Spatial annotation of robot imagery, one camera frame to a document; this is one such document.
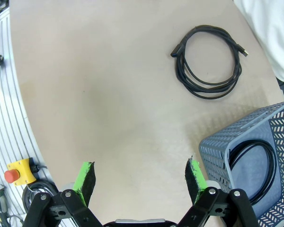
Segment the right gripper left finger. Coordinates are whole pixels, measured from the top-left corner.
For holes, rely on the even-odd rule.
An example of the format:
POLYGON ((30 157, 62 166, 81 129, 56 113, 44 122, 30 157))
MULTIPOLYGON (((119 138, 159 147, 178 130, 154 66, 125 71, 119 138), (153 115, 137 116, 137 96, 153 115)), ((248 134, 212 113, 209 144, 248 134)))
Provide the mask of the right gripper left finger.
POLYGON ((93 162, 84 162, 72 189, 51 195, 37 193, 28 209, 24 227, 57 227, 63 219, 71 219, 78 227, 101 227, 88 208, 96 184, 93 162))

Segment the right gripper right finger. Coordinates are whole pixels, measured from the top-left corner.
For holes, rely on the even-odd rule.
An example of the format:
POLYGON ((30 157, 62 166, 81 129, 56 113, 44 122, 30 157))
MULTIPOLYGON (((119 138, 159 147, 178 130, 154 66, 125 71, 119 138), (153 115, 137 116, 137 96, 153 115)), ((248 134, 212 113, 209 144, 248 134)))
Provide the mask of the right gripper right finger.
POLYGON ((199 163, 189 158, 185 179, 192 207, 177 224, 178 227, 203 227, 209 217, 220 217, 226 227, 258 227, 259 223, 243 189, 229 193, 208 186, 199 163))

